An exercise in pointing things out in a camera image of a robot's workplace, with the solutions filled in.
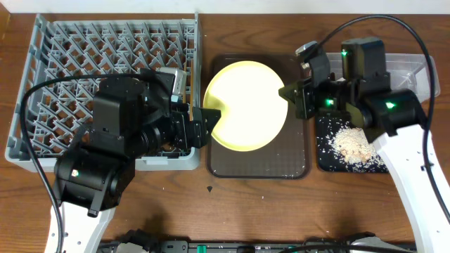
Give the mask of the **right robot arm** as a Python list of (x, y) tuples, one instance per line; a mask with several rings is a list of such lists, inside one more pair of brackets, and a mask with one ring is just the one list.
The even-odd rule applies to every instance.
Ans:
[(335, 80), (326, 52), (316, 41), (299, 47), (306, 79), (284, 86), (279, 95), (310, 119), (322, 112), (344, 113), (364, 130), (385, 163), (406, 210), (418, 252), (449, 251), (449, 183), (426, 127), (425, 112), (409, 89), (393, 90), (384, 43), (376, 37), (341, 44), (341, 80)]

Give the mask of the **yellow plate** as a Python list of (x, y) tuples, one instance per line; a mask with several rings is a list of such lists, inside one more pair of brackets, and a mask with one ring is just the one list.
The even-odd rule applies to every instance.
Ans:
[(221, 111), (213, 139), (229, 150), (249, 152), (263, 148), (280, 133), (288, 102), (278, 90), (284, 84), (270, 67), (256, 61), (231, 63), (213, 76), (203, 106)]

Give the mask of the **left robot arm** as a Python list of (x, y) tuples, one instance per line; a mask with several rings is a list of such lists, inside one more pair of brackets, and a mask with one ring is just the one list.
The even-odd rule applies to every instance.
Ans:
[(95, 252), (136, 160), (165, 145), (186, 150), (208, 144), (221, 113), (183, 101), (182, 70), (110, 74), (94, 95), (93, 119), (81, 125), (57, 159), (47, 252)]

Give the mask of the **rice and nutshell waste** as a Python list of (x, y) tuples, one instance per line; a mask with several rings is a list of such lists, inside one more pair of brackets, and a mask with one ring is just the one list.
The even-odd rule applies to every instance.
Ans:
[(346, 162), (352, 160), (365, 162), (373, 155), (373, 152), (376, 153), (374, 146), (367, 141), (360, 128), (353, 127), (340, 132), (336, 134), (334, 141), (334, 148), (342, 153)]

